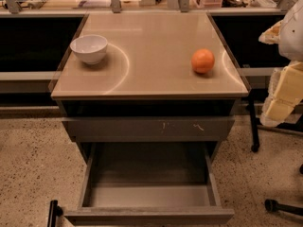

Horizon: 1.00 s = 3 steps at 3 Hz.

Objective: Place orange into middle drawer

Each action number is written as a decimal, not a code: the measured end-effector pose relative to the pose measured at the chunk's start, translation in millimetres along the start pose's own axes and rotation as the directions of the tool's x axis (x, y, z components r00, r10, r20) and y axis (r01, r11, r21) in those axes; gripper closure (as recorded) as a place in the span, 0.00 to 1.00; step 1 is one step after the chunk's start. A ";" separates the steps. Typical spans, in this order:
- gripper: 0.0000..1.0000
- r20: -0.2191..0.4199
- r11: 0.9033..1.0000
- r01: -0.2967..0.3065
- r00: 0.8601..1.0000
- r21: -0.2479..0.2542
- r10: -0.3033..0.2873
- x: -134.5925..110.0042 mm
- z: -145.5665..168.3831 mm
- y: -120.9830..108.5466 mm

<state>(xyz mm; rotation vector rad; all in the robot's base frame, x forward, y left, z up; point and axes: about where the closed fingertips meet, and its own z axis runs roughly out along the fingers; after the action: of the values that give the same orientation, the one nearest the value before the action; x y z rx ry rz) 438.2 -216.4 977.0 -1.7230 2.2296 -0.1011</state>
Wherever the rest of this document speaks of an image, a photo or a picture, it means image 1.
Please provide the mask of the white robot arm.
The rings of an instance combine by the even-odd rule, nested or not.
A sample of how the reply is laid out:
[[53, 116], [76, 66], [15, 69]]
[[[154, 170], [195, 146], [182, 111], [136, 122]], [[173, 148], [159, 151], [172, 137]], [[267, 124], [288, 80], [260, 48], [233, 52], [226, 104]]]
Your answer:
[[277, 44], [279, 54], [290, 60], [283, 69], [275, 69], [268, 86], [260, 123], [276, 127], [283, 123], [303, 100], [303, 0], [290, 8], [284, 18], [258, 38], [264, 44]]

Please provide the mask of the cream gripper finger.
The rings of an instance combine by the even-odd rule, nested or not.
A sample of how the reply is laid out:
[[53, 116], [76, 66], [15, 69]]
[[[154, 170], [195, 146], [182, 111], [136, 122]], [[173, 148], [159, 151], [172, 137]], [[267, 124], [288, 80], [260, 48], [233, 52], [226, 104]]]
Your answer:
[[278, 44], [279, 43], [279, 32], [282, 22], [278, 21], [273, 26], [262, 32], [258, 37], [258, 40], [264, 44]]
[[303, 62], [291, 61], [283, 69], [275, 68], [262, 106], [260, 123], [276, 127], [283, 123], [303, 100]]

